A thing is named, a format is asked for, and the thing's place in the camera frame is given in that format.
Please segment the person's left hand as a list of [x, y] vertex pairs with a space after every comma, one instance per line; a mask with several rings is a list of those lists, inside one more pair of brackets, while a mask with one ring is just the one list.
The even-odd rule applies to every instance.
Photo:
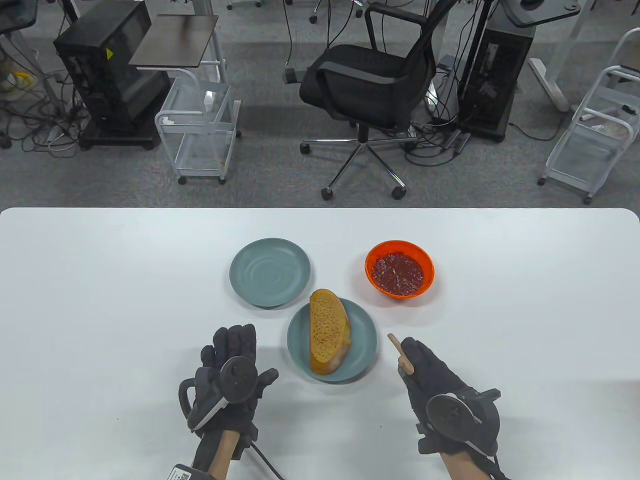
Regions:
[[199, 438], [222, 431], [248, 435], [252, 428], [258, 401], [265, 389], [279, 378], [279, 371], [270, 368], [256, 376], [251, 395], [243, 402], [231, 403], [211, 414], [214, 401], [221, 400], [222, 369], [231, 358], [244, 357], [256, 365], [257, 334], [253, 324], [220, 327], [212, 338], [212, 343], [202, 348], [201, 368], [194, 375], [194, 404], [190, 411], [187, 427]]

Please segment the person's right hand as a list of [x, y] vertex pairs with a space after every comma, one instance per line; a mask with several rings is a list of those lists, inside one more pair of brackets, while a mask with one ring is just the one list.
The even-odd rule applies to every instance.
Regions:
[[454, 455], [466, 451], [482, 458], [498, 452], [501, 426], [495, 405], [502, 393], [496, 388], [478, 391], [462, 381], [447, 364], [412, 337], [400, 347], [413, 367], [411, 374], [399, 369], [407, 388], [416, 429], [422, 437], [423, 455]]

